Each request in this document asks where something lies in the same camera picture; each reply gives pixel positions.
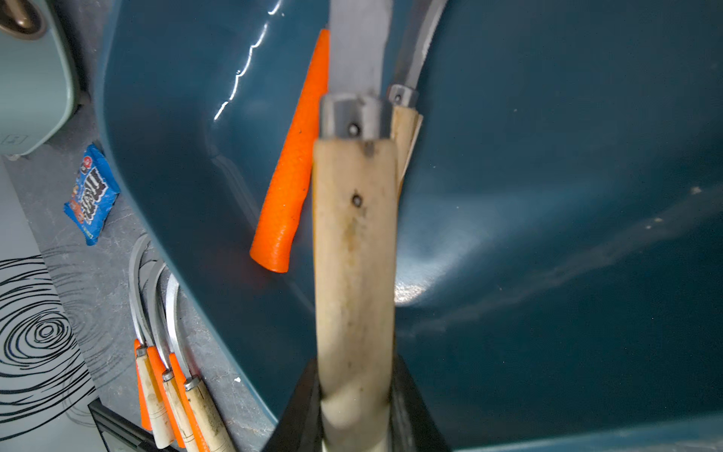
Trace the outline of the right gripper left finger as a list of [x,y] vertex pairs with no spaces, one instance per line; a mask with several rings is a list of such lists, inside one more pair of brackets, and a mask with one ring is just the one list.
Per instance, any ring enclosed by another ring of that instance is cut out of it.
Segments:
[[323,449],[321,389],[317,359],[307,363],[263,452],[320,452]]

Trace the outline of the wooden handled sickle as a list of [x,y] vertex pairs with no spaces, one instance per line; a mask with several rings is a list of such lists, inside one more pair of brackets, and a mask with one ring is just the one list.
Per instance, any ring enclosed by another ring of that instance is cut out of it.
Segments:
[[401,194],[404,177],[424,120],[424,116],[417,110],[418,82],[447,4],[447,0],[412,2],[395,62],[394,76],[388,88],[387,97],[393,106],[391,139],[397,145],[397,195]]

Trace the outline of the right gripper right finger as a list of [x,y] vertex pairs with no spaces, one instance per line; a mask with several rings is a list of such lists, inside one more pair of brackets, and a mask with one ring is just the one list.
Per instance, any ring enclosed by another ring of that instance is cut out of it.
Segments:
[[399,354],[394,359],[391,387],[391,450],[450,451]]

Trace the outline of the orange handled sickle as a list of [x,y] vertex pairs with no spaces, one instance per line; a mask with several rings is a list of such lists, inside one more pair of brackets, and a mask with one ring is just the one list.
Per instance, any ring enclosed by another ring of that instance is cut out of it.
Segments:
[[310,188],[319,105],[329,80],[329,30],[320,31],[250,248],[257,264],[286,273],[303,205]]

